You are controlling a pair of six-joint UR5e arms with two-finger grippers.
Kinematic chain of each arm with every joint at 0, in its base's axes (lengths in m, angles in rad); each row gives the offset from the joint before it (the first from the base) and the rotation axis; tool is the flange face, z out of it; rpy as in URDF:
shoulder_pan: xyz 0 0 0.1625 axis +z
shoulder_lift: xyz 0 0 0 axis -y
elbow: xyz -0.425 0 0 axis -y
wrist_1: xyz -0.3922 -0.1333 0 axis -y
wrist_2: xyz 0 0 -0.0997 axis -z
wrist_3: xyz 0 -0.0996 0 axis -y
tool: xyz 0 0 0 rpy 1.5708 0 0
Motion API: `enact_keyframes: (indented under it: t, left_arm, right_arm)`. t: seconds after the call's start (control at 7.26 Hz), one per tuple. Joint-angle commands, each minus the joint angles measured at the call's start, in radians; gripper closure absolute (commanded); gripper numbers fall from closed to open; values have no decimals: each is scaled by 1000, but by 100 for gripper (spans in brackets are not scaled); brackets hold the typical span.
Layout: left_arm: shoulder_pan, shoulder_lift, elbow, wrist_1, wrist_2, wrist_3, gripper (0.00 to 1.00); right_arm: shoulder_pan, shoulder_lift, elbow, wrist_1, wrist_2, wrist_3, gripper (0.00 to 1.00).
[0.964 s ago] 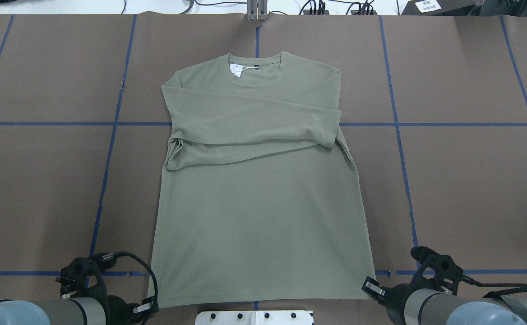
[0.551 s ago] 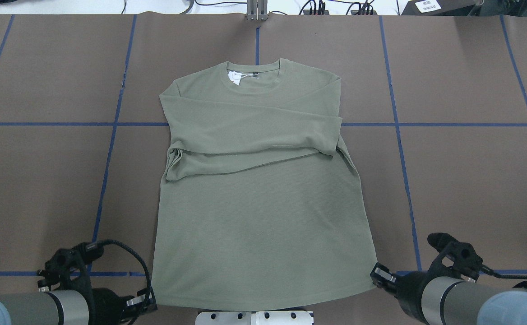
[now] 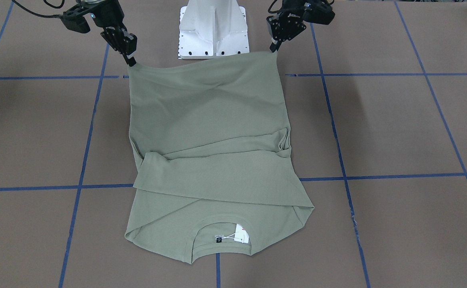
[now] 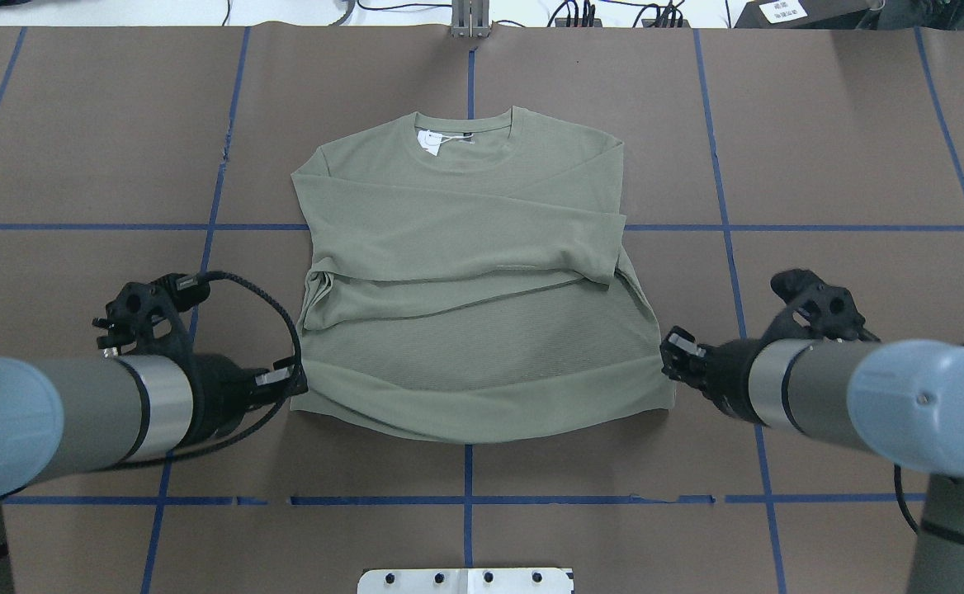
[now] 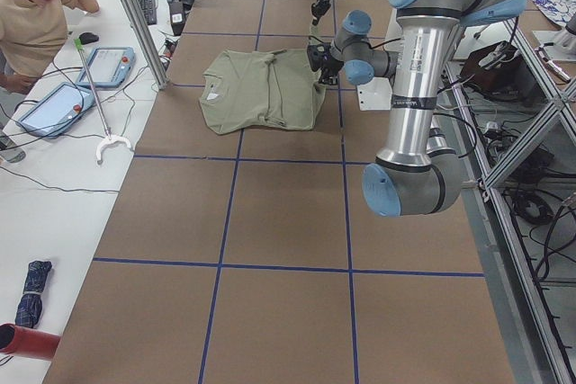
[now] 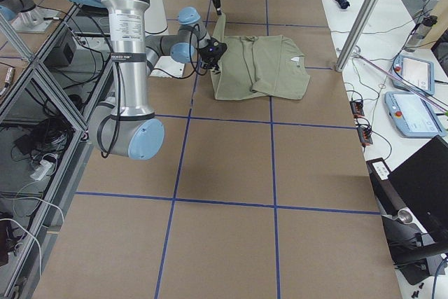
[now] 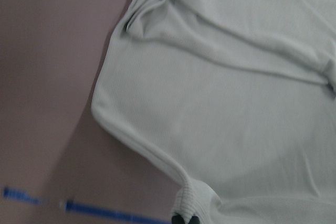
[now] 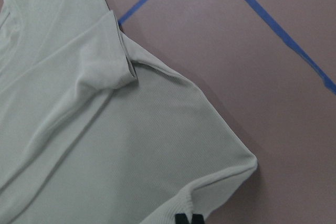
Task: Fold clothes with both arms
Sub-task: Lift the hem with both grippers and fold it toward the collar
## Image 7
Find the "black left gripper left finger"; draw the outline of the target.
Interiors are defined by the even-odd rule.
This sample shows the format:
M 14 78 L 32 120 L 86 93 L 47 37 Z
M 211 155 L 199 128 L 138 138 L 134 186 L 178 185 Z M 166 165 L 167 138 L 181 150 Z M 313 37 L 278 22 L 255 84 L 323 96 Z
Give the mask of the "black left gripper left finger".
M 174 215 L 171 218 L 171 224 L 185 224 L 185 222 L 181 215 Z

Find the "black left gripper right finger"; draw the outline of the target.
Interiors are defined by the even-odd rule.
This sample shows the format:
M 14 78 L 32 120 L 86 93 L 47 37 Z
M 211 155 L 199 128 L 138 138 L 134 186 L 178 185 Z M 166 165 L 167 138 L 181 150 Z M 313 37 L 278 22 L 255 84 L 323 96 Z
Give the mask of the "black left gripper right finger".
M 189 221 L 189 224 L 200 224 L 200 219 L 198 216 L 192 216 L 190 221 Z

